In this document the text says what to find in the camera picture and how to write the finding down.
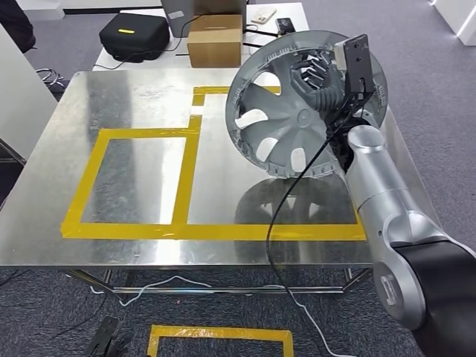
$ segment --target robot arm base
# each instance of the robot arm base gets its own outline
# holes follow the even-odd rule
[[[476,356],[476,259],[450,240],[395,248],[420,283],[426,312],[414,331],[427,357]]]

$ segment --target cardboard box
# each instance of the cardboard box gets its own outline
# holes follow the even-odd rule
[[[190,24],[187,46],[193,68],[241,65],[241,15],[207,15]]]

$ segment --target white device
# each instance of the white device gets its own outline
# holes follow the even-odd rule
[[[254,22],[256,24],[266,24],[269,20],[272,15],[276,12],[275,7],[266,6],[266,7],[260,7],[258,11],[251,19],[251,22]]]

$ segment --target black bag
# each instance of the black bag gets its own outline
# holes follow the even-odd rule
[[[0,0],[0,24],[25,53],[35,46],[33,26],[15,0]]]
[[[118,13],[100,32],[100,39],[115,60],[143,62],[160,56],[170,32],[164,17]]]

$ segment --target phone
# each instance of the phone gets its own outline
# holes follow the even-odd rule
[[[288,17],[276,19],[276,25],[278,26],[278,34],[281,36],[296,32],[294,25],[293,25],[293,22]]]

